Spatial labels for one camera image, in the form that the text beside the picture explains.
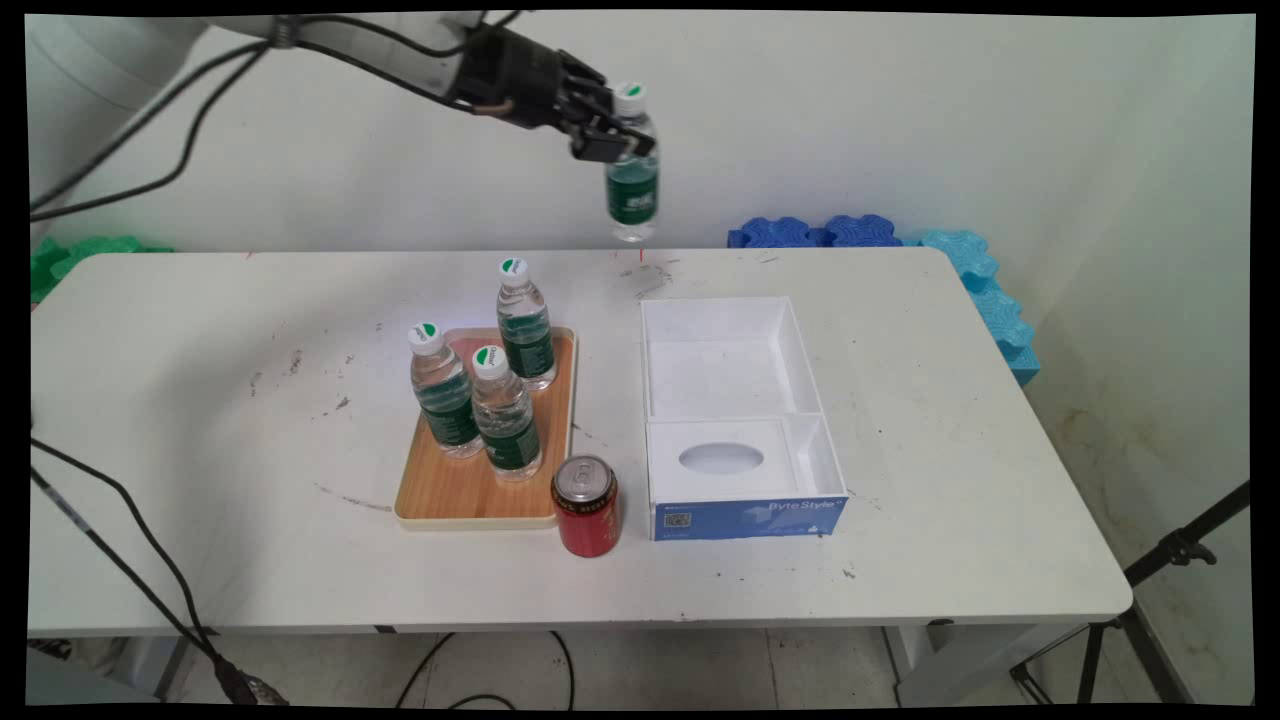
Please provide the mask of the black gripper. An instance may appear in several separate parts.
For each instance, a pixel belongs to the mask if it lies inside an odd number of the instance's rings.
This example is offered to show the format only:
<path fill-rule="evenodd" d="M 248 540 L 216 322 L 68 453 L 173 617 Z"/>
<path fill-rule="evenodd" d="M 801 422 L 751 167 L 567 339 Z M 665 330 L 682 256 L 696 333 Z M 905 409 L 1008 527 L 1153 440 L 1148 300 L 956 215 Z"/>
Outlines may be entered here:
<path fill-rule="evenodd" d="M 614 91 L 600 72 L 509 28 L 468 35 L 451 97 L 525 129 L 570 131 L 580 161 L 646 158 L 657 146 L 654 136 L 617 120 Z"/>

